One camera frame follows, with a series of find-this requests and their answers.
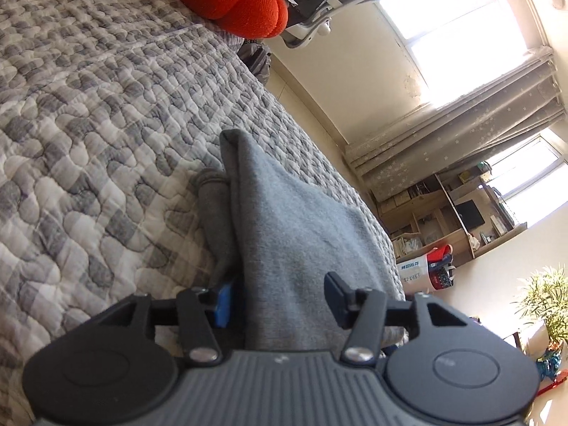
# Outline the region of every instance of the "green plant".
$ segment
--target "green plant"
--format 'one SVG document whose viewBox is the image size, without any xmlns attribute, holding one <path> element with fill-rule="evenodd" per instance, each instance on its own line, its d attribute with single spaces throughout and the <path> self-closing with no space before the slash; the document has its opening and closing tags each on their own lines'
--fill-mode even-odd
<svg viewBox="0 0 568 426">
<path fill-rule="evenodd" d="M 564 267 L 544 267 L 529 279 L 521 279 L 518 312 L 535 323 L 543 320 L 551 343 L 568 340 L 568 277 Z"/>
</svg>

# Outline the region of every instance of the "white wall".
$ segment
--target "white wall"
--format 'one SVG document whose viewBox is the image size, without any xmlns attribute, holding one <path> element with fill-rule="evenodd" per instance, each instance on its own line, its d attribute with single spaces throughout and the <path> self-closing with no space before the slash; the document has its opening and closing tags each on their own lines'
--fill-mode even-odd
<svg viewBox="0 0 568 426">
<path fill-rule="evenodd" d="M 342 151 L 340 151 L 337 144 L 313 113 L 310 112 L 302 100 L 292 91 L 289 85 L 286 84 L 274 69 L 271 71 L 266 89 L 278 99 L 286 109 L 286 112 L 292 115 L 292 118 L 308 136 L 310 136 L 317 148 L 322 151 L 339 174 L 359 192 L 363 201 L 375 216 L 377 216 L 377 206 L 373 202 L 373 199 L 371 199 L 370 194 L 365 190 L 363 184 L 357 179 L 353 171 L 351 171 L 343 160 Z"/>
<path fill-rule="evenodd" d="M 564 103 L 568 104 L 568 11 L 555 9 L 547 0 L 532 1 L 544 26 L 549 45 L 555 50 L 557 79 Z"/>
<path fill-rule="evenodd" d="M 331 34 L 291 50 L 280 37 L 274 54 L 313 97 L 347 142 L 377 131 L 421 104 L 422 77 L 372 3 L 346 9 Z"/>
<path fill-rule="evenodd" d="M 519 278 L 558 264 L 568 266 L 568 203 L 522 234 L 458 267 L 454 286 L 437 295 L 463 313 L 479 316 L 497 334 L 511 334 L 519 325 L 511 304 L 522 285 Z"/>
</svg>

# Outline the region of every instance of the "gray cloth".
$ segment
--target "gray cloth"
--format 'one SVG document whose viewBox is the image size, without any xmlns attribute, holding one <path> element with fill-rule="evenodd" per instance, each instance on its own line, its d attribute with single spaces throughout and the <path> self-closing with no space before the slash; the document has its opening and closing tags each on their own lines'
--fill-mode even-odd
<svg viewBox="0 0 568 426">
<path fill-rule="evenodd" d="M 350 144 L 346 159 L 379 201 L 434 173 L 459 173 L 566 116 L 555 72 L 552 49 L 542 47 L 471 94 Z"/>
<path fill-rule="evenodd" d="M 327 272 L 401 298 L 361 211 L 292 177 L 248 133 L 223 131 L 220 146 L 226 175 L 198 177 L 200 218 L 218 261 L 211 284 L 242 258 L 247 348 L 337 352 L 347 332 L 327 307 Z M 401 336 L 389 328 L 383 343 Z"/>
</svg>

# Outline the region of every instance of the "window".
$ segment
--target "window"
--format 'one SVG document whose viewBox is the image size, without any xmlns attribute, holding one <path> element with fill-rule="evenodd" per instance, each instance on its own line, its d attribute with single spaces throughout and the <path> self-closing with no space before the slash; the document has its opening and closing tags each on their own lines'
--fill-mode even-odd
<svg viewBox="0 0 568 426">
<path fill-rule="evenodd" d="M 568 165 L 542 137 L 489 159 L 489 185 L 501 193 L 507 209 L 532 225 L 568 202 Z"/>
<path fill-rule="evenodd" d="M 506 0 L 381 0 L 424 80 L 442 105 L 522 62 L 519 25 Z"/>
</svg>

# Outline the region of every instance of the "quilted bedspread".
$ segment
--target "quilted bedspread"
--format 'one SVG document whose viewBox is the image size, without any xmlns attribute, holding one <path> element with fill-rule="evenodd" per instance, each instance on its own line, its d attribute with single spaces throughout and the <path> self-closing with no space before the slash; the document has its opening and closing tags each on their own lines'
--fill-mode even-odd
<svg viewBox="0 0 568 426">
<path fill-rule="evenodd" d="M 221 168 L 226 128 L 363 211 L 403 296 L 387 236 L 241 42 L 178 0 L 0 0 L 0 424 L 31 421 L 42 346 L 129 294 L 207 283 L 192 179 Z"/>
</svg>

